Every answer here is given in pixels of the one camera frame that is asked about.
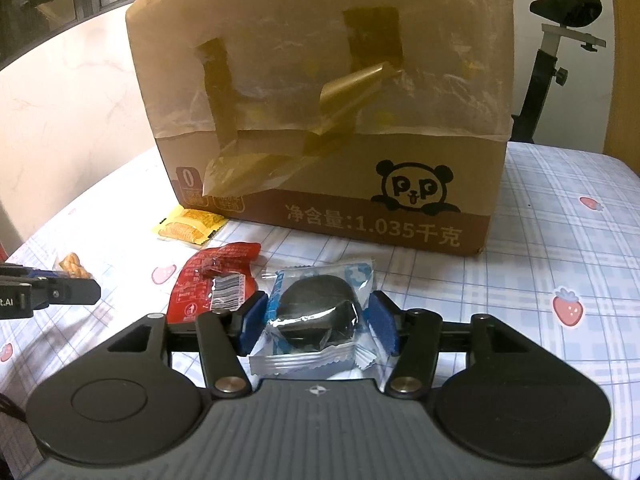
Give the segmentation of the checked strawberry bed sheet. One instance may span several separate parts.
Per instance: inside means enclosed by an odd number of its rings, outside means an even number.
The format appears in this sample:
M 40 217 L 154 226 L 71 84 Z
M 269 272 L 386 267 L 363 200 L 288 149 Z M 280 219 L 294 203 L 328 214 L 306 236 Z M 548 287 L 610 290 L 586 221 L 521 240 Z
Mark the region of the checked strawberry bed sheet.
M 154 228 L 176 206 L 157 151 L 76 198 L 14 252 L 49 269 L 68 254 L 100 284 L 93 306 L 50 307 L 1 325 L 1 390 L 23 404 L 37 382 L 140 316 L 167 307 L 192 246 Z M 462 258 L 232 221 L 215 245 L 253 242 L 254 275 L 369 258 L 398 306 L 447 321 L 487 312 L 597 382 L 613 420 L 597 459 L 639 474 L 639 180 L 619 160 L 512 144 L 484 252 Z

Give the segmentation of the blue chocolate cookie packet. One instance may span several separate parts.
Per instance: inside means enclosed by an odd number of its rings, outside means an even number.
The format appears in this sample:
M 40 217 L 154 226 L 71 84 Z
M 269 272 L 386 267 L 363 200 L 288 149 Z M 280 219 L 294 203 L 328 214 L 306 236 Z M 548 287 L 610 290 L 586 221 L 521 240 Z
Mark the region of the blue chocolate cookie packet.
M 290 266 L 272 280 L 265 328 L 248 358 L 253 375 L 301 375 L 335 365 L 365 372 L 388 356 L 369 307 L 372 259 Z

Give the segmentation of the wooden headboard panel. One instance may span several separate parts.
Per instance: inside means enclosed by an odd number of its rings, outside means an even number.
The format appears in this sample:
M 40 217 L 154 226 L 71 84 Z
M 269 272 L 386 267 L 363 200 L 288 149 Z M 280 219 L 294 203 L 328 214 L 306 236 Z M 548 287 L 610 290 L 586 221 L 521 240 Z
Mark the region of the wooden headboard panel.
M 639 173 L 639 0 L 613 0 L 614 77 L 604 154 Z

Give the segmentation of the brown twisted pastry snack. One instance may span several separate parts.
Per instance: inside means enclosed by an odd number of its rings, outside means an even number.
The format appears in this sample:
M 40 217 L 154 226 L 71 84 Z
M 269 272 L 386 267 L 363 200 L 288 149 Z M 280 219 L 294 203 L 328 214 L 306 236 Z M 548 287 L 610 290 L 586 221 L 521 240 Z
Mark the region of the brown twisted pastry snack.
M 66 273 L 70 278 L 84 278 L 85 280 L 92 278 L 92 275 L 80 263 L 78 255 L 74 252 L 70 252 L 61 260 L 56 260 L 54 268 Z

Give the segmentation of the red snack packet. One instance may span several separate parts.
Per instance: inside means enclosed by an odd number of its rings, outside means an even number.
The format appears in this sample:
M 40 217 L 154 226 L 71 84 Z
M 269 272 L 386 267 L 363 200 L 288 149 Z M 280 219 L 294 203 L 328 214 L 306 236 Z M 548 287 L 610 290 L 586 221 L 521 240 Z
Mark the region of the red snack packet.
M 259 243 L 235 242 L 197 252 L 172 288 L 167 322 L 190 323 L 206 312 L 239 310 L 257 290 L 250 266 L 261 250 Z

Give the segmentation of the brown cardboard box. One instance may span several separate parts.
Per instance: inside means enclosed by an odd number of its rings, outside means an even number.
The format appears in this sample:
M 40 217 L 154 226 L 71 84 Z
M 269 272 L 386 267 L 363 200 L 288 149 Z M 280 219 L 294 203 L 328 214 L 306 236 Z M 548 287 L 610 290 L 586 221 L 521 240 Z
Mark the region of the brown cardboard box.
M 474 256 L 510 139 L 513 0 L 136 0 L 182 206 Z

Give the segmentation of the black exercise bike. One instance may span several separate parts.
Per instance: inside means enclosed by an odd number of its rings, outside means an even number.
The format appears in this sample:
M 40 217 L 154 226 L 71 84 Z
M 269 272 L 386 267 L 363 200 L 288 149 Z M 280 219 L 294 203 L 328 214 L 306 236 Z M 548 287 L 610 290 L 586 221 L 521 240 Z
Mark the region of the black exercise bike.
M 527 92 L 517 115 L 513 115 L 512 142 L 533 143 L 538 122 L 552 82 L 564 86 L 568 70 L 558 66 L 562 38 L 578 41 L 588 52 L 605 48 L 606 41 L 586 32 L 578 32 L 592 24 L 602 13 L 601 0 L 534 0 L 529 11 L 545 18 L 541 25 L 542 40 L 537 50 Z

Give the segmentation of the small yellow snack packet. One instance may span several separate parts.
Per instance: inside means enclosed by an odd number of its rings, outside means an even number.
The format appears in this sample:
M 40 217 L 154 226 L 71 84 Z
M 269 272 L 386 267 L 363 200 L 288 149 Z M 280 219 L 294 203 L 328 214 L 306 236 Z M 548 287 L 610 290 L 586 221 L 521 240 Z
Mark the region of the small yellow snack packet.
M 228 219 L 221 214 L 177 206 L 154 226 L 153 232 L 163 238 L 201 246 L 227 223 Z

